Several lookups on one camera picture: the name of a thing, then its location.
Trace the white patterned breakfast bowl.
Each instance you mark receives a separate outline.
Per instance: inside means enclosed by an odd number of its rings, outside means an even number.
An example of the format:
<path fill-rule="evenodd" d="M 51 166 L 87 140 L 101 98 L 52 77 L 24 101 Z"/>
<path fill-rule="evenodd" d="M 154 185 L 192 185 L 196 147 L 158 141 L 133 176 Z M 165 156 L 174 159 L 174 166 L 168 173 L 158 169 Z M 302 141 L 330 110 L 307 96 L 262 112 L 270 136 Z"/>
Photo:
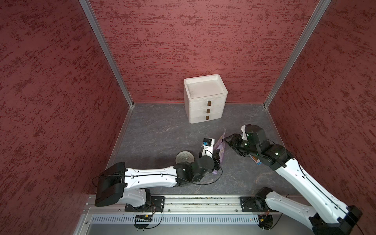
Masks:
<path fill-rule="evenodd" d="M 175 163 L 193 163 L 195 161 L 194 155 L 189 151 L 181 151 L 175 157 Z"/>

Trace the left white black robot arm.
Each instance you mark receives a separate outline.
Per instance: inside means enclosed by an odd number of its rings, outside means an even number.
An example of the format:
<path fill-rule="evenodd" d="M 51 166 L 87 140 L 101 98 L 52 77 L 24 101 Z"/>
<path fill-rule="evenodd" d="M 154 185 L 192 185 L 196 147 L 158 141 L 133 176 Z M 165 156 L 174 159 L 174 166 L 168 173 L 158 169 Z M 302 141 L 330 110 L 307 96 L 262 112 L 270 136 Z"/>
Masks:
<path fill-rule="evenodd" d="M 161 169 L 133 169 L 124 162 L 116 163 L 98 176 L 96 207 L 125 203 L 134 208 L 149 207 L 149 188 L 183 187 L 200 185 L 208 173 L 221 169 L 220 151 L 203 150 L 201 158 L 194 162 L 181 162 Z"/>

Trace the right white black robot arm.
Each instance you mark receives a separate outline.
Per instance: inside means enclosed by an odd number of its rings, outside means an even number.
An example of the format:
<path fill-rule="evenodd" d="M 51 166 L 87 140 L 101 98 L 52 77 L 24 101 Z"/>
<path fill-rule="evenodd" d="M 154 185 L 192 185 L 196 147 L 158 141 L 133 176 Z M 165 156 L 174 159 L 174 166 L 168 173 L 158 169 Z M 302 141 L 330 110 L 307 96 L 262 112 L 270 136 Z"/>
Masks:
<path fill-rule="evenodd" d="M 241 134 L 224 138 L 237 154 L 258 159 L 286 179 L 309 203 L 304 205 L 264 187 L 255 194 L 259 211 L 278 211 L 302 223 L 316 235 L 349 235 L 362 217 L 356 206 L 348 206 L 321 186 L 285 147 L 273 144 L 257 125 L 244 125 Z"/>

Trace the purple oats bag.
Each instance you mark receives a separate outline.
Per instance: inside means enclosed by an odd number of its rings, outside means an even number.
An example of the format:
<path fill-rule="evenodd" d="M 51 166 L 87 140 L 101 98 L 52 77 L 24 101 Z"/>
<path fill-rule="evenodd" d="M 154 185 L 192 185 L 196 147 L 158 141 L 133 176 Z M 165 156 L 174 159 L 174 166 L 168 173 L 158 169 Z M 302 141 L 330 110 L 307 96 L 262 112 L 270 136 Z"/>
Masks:
<path fill-rule="evenodd" d="M 224 128 L 222 135 L 218 139 L 215 140 L 214 146 L 213 146 L 213 151 L 216 149 L 220 149 L 220 164 L 223 162 L 223 159 L 224 159 L 225 146 L 226 146 L 226 143 L 224 141 L 225 135 L 226 135 L 226 128 Z"/>

